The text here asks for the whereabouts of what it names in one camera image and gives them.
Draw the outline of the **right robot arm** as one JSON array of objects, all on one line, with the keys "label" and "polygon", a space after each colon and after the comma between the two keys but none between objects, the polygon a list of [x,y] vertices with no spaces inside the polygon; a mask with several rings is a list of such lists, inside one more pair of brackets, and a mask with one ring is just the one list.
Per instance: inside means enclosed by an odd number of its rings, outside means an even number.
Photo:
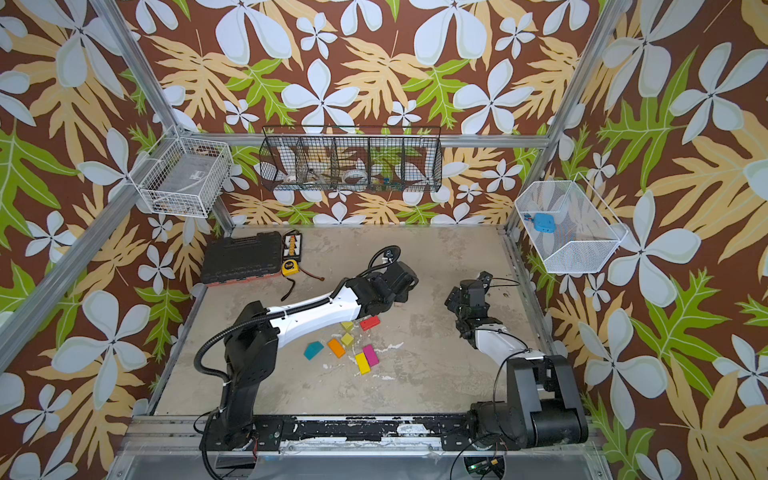
[{"label": "right robot arm", "polygon": [[463,280],[445,301],[460,337],[498,365],[492,399],[468,412],[470,437],[515,450],[586,442],[589,426],[571,365],[529,347],[491,317],[490,289],[485,277]]}]

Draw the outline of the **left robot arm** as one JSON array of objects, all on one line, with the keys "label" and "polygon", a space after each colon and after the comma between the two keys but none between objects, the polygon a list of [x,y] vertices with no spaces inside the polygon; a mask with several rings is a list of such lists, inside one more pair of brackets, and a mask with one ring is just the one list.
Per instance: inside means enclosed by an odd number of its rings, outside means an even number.
[{"label": "left robot arm", "polygon": [[208,414],[202,451],[231,451],[249,444],[253,407],[261,383],[275,370],[279,350],[332,324],[377,316],[404,303],[418,284],[405,263],[377,265],[342,279],[329,293],[287,306],[246,305],[232,326],[196,352],[197,372],[219,378],[219,405]]}]

